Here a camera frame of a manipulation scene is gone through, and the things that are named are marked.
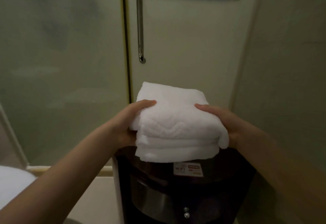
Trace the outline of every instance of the finger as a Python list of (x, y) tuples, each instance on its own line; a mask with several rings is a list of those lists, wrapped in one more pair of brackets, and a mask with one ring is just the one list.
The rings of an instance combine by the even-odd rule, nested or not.
[(156, 101), (152, 100), (152, 101), (149, 101), (149, 100), (142, 100), (142, 101), (138, 101), (138, 102), (135, 102), (135, 103), (131, 103), (129, 105), (129, 111), (136, 115), (136, 113), (138, 113), (140, 110), (146, 108), (146, 107), (151, 107), (151, 106), (154, 106), (156, 104)]
[(217, 107), (217, 106), (200, 105), (200, 104), (196, 103), (195, 107), (197, 107), (199, 110), (214, 114), (214, 115), (216, 115), (218, 117), (225, 112), (225, 110), (223, 108)]

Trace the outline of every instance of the white towel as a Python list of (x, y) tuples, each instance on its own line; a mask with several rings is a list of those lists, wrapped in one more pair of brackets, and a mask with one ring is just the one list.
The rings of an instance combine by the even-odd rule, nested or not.
[(156, 100), (142, 110), (132, 125), (137, 132), (136, 156), (150, 162), (179, 162), (214, 157), (227, 148), (229, 136), (219, 118), (195, 103), (208, 104), (198, 90), (144, 82), (137, 101)]

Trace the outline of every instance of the label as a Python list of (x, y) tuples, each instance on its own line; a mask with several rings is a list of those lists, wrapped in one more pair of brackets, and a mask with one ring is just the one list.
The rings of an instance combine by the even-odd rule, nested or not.
[(173, 163), (173, 174), (178, 176), (204, 177), (201, 165), (199, 163), (189, 162)]

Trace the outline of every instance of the frosted glass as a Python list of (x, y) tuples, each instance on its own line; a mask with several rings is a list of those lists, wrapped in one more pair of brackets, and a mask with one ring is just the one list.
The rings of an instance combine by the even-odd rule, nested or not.
[(120, 0), (0, 0), (0, 101), (32, 165), (128, 103)]

